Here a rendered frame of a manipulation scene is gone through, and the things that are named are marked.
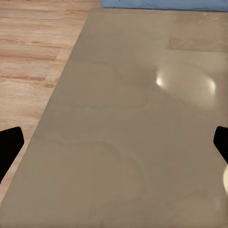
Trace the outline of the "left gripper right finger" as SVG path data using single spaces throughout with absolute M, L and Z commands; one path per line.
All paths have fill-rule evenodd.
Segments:
M 228 128 L 218 126 L 213 143 L 228 164 Z

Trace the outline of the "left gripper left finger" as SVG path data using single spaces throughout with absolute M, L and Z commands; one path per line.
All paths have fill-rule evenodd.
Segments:
M 24 144 L 22 129 L 17 126 L 0 132 L 0 182 Z

